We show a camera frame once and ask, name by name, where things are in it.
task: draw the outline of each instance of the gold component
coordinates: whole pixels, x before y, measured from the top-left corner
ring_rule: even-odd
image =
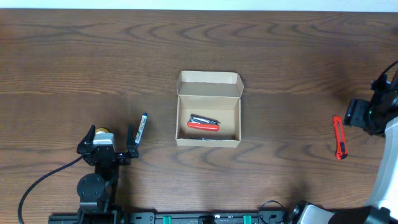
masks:
[[[111,131],[106,129],[106,128],[97,128],[95,129],[95,134],[104,134],[104,133],[110,133]]]

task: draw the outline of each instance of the cardboard box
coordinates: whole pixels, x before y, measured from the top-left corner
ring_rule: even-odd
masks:
[[[234,72],[181,71],[177,81],[177,145],[237,147],[241,142],[242,91],[242,79]],[[191,114],[219,121],[219,131],[189,128]]]

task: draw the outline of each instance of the green connector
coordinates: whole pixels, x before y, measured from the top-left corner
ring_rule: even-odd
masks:
[[[251,215],[243,216],[243,224],[251,224]]]
[[[172,224],[172,217],[163,217],[163,224]]]

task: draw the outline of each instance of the wood grain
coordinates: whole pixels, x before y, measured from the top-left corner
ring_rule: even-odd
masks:
[[[345,128],[334,157],[331,116],[369,98],[398,58],[398,14],[114,10],[0,11],[0,222],[39,177],[77,157],[90,125],[113,130],[149,114],[140,158],[121,169],[118,202],[158,211],[361,206],[384,140]],[[244,82],[237,149],[177,148],[180,70],[238,72]],[[75,212],[79,162],[40,183],[26,223]]]

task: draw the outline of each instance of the box lid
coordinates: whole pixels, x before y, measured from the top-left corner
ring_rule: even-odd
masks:
[[[177,81],[179,96],[223,96],[240,98],[243,82],[236,72],[181,71]]]

